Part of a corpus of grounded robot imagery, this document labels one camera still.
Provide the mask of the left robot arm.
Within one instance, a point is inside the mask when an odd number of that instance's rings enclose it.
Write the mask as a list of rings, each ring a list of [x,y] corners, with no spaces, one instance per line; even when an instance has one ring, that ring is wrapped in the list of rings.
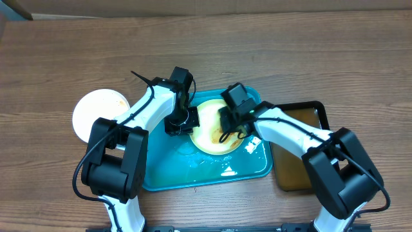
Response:
[[[169,136],[189,135],[200,125],[190,103],[194,77],[175,67],[170,78],[147,84],[145,95],[116,119],[98,118],[91,127],[86,154],[77,165],[72,187],[81,199],[101,202],[111,220],[110,231],[143,231],[138,203],[147,165],[149,134],[160,122]]]

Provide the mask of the green rimmed white plate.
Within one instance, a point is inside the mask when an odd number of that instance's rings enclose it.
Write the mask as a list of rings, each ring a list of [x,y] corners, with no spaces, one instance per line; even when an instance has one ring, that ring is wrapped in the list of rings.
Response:
[[[238,133],[231,133],[220,143],[224,131],[218,110],[223,107],[226,107],[223,99],[208,100],[197,106],[200,126],[193,128],[191,140],[198,149],[210,155],[230,153],[243,142],[243,139],[238,139]]]

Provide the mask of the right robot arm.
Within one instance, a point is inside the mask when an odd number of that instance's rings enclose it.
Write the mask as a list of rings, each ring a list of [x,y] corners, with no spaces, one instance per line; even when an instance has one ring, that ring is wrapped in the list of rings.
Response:
[[[391,204],[384,181],[360,140],[351,130],[336,132],[309,126],[285,112],[310,107],[310,102],[275,105],[267,101],[256,103],[247,95],[241,83],[229,86],[221,93],[226,106],[219,110],[225,141],[231,133],[239,138],[253,135],[281,146],[301,159],[312,189],[322,205],[318,216],[307,231],[369,231],[356,225],[356,218],[370,213],[365,205],[381,191],[386,203],[373,209],[378,213]]]

